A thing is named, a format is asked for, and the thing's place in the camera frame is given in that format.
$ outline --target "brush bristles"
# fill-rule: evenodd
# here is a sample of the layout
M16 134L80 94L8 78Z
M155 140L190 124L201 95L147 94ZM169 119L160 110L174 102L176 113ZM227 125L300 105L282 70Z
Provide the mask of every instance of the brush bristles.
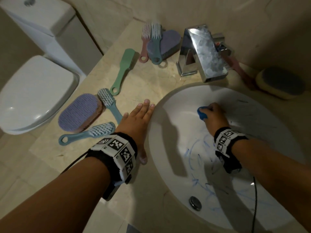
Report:
M115 131L115 125L112 122L92 127L89 132L95 136L109 135Z
M114 97L111 95L110 91L107 88L100 89L97 95L101 102L103 102L103 105L106 107L111 106L115 101Z
M152 38L153 39L161 38L161 24L152 23Z
M147 22L142 28L142 37L144 39L150 39L151 36L151 23Z

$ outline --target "toilet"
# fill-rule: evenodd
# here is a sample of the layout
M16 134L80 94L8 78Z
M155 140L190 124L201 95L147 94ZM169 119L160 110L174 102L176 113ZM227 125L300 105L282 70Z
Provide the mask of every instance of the toilet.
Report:
M0 7L45 53L30 58L0 91L0 128L22 134L49 122L102 54L61 0L1 0Z

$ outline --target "toilet tank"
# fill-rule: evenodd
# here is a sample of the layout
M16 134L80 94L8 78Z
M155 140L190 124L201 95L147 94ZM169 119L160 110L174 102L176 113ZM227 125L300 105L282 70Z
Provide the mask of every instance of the toilet tank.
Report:
M47 58L64 68L88 75L102 58L68 3L61 0L1 0L0 7Z

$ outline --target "tile floor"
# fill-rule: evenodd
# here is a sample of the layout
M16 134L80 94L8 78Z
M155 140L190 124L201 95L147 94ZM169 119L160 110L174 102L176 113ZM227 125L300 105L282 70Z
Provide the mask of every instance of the tile floor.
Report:
M59 175L28 152L44 128L0 138L0 218ZM130 232L127 228L126 221L99 202L84 232Z

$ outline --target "wire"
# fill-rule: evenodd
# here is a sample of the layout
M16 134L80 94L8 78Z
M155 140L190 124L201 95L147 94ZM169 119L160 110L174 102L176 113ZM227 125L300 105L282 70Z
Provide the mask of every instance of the wire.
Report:
M256 219L256 212L257 212L257 186L256 186L256 179L253 176L254 180L254 186L255 186L255 211L254 211L254 217L253 217L253 224L252 224L252 233L254 233L255 230L255 219Z
M67 168L65 168L64 171L62 171L61 174L63 174L64 172L66 172L69 168L71 168L76 162L78 162L83 156L85 156L87 154L87 152L85 152L83 155L81 155L80 157L78 157L75 161L73 161Z

